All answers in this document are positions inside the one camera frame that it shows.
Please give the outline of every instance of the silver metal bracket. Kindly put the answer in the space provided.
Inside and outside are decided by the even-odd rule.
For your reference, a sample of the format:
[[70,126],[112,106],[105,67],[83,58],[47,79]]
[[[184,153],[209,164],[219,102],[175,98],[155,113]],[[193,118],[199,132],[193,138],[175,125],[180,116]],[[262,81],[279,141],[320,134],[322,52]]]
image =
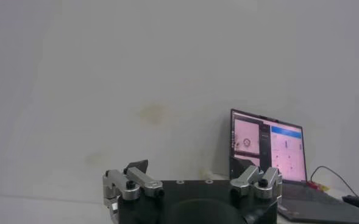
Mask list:
[[119,192],[116,191],[116,188],[111,185],[109,187],[109,181],[107,180],[107,176],[103,175],[102,177],[103,181],[103,190],[104,190],[104,205],[108,208],[110,213],[110,218],[113,223],[118,223],[117,214],[118,214],[118,208],[117,208],[117,199],[119,197]]
[[279,200],[282,196],[282,174],[279,169],[270,167],[263,178],[254,184],[255,196],[262,199],[270,199],[276,196]]
[[152,179],[136,167],[128,168],[126,177],[139,184],[144,189],[145,195],[148,197],[161,198],[165,194],[163,183],[161,181]]
[[263,171],[259,169],[257,166],[249,166],[237,179],[232,179],[230,181],[230,185],[233,190],[239,193],[239,196],[245,196],[249,192],[250,186],[257,182],[261,176],[263,175]]
[[140,197],[140,186],[128,180],[118,170],[109,170],[103,177],[104,198],[113,199],[122,196],[124,200],[136,200]]

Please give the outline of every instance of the laptop keyboard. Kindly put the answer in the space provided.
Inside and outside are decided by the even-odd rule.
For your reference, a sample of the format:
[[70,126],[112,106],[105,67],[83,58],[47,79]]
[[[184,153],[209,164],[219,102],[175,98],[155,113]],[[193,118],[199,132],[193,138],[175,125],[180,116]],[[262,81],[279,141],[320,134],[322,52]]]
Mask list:
[[282,191],[283,191],[282,200],[285,198],[285,199],[302,200],[302,201],[316,201],[330,205],[338,205],[342,203],[341,201],[323,192],[317,191],[309,187],[284,184]]

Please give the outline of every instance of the cable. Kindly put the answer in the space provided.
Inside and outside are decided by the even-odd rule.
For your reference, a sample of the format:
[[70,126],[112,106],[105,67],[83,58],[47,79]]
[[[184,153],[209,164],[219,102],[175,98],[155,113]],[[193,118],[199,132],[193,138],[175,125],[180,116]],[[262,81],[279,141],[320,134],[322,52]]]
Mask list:
[[338,176],[340,178],[340,180],[343,181],[343,183],[350,189],[350,191],[355,195],[355,196],[358,196],[352,189],[351,187],[346,183],[346,181],[341,177],[339,176],[339,174],[337,174],[335,171],[333,171],[332,169],[326,167],[326,166],[318,166],[315,171],[313,171],[312,175],[311,175],[311,181],[312,181],[312,178],[313,178],[313,175],[316,173],[316,171],[318,171],[318,169],[320,168],[326,168],[327,170],[331,171],[333,174],[335,174],[336,176]]

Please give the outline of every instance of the black knob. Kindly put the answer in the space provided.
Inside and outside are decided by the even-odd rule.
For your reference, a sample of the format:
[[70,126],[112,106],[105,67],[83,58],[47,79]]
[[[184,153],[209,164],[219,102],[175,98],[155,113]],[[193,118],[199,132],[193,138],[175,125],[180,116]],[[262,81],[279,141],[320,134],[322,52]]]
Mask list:
[[135,186],[136,186],[135,182],[133,182],[131,180],[126,182],[126,189],[133,189],[133,188],[135,188]]
[[269,182],[266,180],[266,179],[261,179],[259,182],[258,182],[258,185],[260,187],[267,187],[267,185],[269,185]]

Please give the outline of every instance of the pink image on screen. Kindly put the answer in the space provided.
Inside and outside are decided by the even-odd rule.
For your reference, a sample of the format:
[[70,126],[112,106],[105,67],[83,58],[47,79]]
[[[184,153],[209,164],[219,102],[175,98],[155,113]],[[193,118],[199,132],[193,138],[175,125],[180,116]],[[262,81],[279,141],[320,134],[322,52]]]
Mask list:
[[235,120],[235,151],[259,155],[259,125]]
[[247,159],[247,160],[251,161],[255,166],[260,166],[260,159],[258,159],[258,158],[253,158],[253,157],[249,157],[249,156],[241,156],[241,155],[235,155],[235,157],[238,159]]
[[271,133],[271,155],[272,166],[278,168],[285,179],[305,180],[305,162],[301,138]]

